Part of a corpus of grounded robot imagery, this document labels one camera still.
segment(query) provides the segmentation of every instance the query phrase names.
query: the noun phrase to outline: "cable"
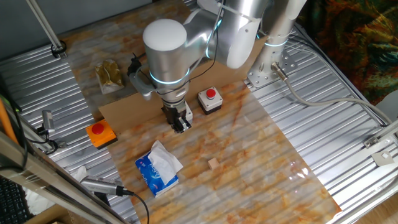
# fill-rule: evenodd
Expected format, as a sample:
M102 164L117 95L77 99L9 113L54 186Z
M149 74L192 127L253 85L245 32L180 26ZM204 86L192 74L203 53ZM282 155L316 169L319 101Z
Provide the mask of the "cable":
M342 102L342 101L355 102L355 103L359 103L359 104L367 106L368 108L370 108L374 112L376 112L380 117L385 119L389 124L392 123L390 118L387 115L385 115L379 108L377 108L377 107L373 106L372 104L370 104L368 102L365 102L363 100L359 100L359 99L356 99L356 98L338 98L338 99L334 99L334 100L326 100L326 101L321 101L321 102L309 102L309 101L304 100L300 96L298 96L298 94L295 92L295 90L293 89L293 87L290 84L288 79L285 80L285 84L287 85L287 88L289 88L289 90L292 92L294 97L296 97L296 99L302 104L305 104L305 105L308 105L308 106L325 106L325 105L329 105L329 104L337 103L337 102Z
M194 80L194 79L196 79L196 78L198 78L198 77L200 77L200 76L202 76L202 75L204 75L207 71L209 71L209 70L213 67L213 65L216 63L217 48L218 48L218 29L216 29L216 50L214 51L214 60L213 60L213 63L212 63L212 64L210 65L210 67L207 68L204 72L202 72L201 74L199 74L199 75L197 75L197 76L195 76L195 77L189 79L190 81L191 81L191 80Z
M208 40L210 40L210 38L213 37L213 34L216 32L216 30L217 30L217 28L218 28L217 23L218 23L218 21L219 21L219 19L220 19L221 12L223 11L223 9L224 9L223 7L220 7L220 9L218 10L217 19L216 19L216 21L215 21L215 23L214 23L214 26L213 26L213 31L214 31L214 32L211 32L211 33L210 33ZM206 47L205 47L205 50L203 51L203 53L202 53L201 57L199 58L199 60L196 62L196 64L195 64L195 65L192 67L192 69L190 70L190 73L188 74L188 76L192 73L192 71L194 71L194 69L197 68L197 66L198 66L199 63L201 62L202 58L205 56L205 54L206 54L206 49L209 47L209 45L210 45L210 41L207 42Z
M149 224L149 210L148 210L148 206L145 203L145 201L142 198L140 198L140 196L136 195L134 192L131 192L129 190L123 189L123 194L124 195L134 196L134 197L138 198L142 202L142 204L145 206L145 210L147 211L147 218L148 218L147 223Z
M208 68L207 68L204 72L202 72L201 74L199 74L199 75L197 75L197 76L195 76L195 77L193 77L193 78L190 78L189 80L185 81L180 87L178 87L178 88L176 88L176 89L174 89L174 90L168 91L167 93L159 93L159 92L157 92L157 94L159 94L159 95L166 95L166 94L172 93L172 92L174 92L174 91L177 91L177 90L181 89L182 87L184 87L185 84L187 84L188 82L191 82L192 80L194 80L194 79L196 79L196 78L198 78L198 77L204 75L206 72L208 72L208 71L213 67L213 65L216 63L216 57L217 57L218 29L216 29L215 32L216 32L216 50L215 50L215 52L214 52L213 63L210 65L210 67L208 67Z
M51 142L53 144L54 149L51 152L46 152L45 153L46 155L51 155L58 150L58 144L54 140L49 140L49 142Z
M28 139L28 140L29 140L30 142L32 142L32 143L36 143L36 144L45 144L45 143L48 143L48 141L50 140L50 136L49 136L49 133L48 133L48 132L45 132L45 141L44 141L44 142L34 141L34 140L29 139L29 138L26 138L26 139Z

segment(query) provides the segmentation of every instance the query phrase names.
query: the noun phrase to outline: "orange pole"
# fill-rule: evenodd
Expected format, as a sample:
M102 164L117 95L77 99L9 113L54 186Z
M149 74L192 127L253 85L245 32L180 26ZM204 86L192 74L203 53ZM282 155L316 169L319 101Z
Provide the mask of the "orange pole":
M13 140L15 143L19 144L17 137L15 136L14 130L12 129L6 108L4 107L4 104L2 103L1 99L0 99L0 120L2 122L2 125L4 126L4 130L7 136L11 138L11 140Z

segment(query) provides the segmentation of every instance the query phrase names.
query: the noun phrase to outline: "colorful fabric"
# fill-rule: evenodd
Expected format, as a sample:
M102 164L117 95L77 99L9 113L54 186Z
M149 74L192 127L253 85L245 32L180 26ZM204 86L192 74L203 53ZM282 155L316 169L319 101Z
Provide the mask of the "colorful fabric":
M397 0L308 0L298 22L372 104L398 90Z

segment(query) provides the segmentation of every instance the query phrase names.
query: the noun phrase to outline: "plastic bag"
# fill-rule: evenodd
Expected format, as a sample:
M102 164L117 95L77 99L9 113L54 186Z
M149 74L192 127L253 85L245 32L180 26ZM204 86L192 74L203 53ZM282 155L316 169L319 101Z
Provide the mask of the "plastic bag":
M119 67L114 60L105 60L97 64L95 73L103 95L124 88Z

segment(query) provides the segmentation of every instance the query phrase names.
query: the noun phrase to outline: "connector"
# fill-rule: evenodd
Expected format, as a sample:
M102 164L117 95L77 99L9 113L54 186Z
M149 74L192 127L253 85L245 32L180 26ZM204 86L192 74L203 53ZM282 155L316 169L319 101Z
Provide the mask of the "connector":
M123 184L118 180L109 180L102 177L86 176L80 182L83 186L87 187L89 190L111 194L117 196L123 196Z
M279 78L283 82L288 79L286 73L279 67L279 65L276 62L271 64L271 70L276 72L276 74L278 74Z

